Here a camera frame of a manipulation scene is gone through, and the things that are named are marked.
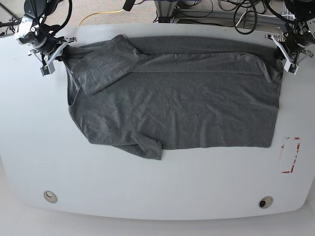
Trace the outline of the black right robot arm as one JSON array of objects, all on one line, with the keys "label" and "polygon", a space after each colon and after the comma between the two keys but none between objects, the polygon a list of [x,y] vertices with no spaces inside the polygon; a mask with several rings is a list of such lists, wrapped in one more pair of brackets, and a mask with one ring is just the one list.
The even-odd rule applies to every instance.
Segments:
[{"label": "black right robot arm", "polygon": [[35,51],[41,54],[43,66],[47,65],[45,59],[54,53],[66,39],[56,37],[70,20],[73,3],[68,0],[68,13],[61,25],[47,25],[45,21],[57,9],[60,0],[27,0],[24,2],[25,14],[22,17],[14,36],[18,43],[31,45]]}]

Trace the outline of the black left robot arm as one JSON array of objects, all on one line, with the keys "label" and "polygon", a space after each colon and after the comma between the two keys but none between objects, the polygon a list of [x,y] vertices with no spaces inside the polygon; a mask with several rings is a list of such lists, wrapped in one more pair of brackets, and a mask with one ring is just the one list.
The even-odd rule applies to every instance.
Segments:
[{"label": "black left robot arm", "polygon": [[297,64],[299,55],[306,53],[306,48],[315,43],[315,2],[313,0],[285,0],[287,10],[293,15],[282,16],[265,1],[268,10],[278,19],[285,22],[283,38],[280,40],[290,61]]}]

